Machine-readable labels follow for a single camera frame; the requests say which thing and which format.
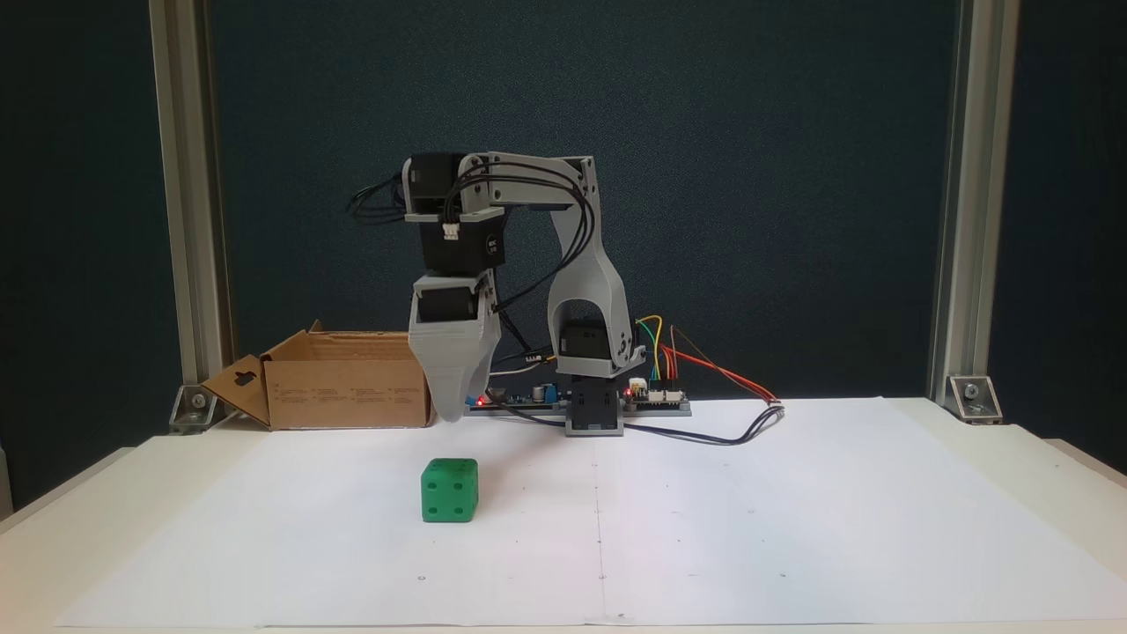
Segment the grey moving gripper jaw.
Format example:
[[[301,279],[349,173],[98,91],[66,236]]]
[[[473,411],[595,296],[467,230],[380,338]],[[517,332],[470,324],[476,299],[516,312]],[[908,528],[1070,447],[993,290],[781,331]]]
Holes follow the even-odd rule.
[[[470,412],[472,402],[482,398],[483,389],[490,384],[490,368],[496,343],[463,343],[462,364],[462,416]]]

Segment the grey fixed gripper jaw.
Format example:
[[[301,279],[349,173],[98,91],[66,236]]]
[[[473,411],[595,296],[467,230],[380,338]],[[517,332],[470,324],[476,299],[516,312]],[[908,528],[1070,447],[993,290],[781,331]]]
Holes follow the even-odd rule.
[[[436,413],[447,422],[456,422],[465,409],[470,381],[474,377],[473,343],[411,343],[431,389]]]

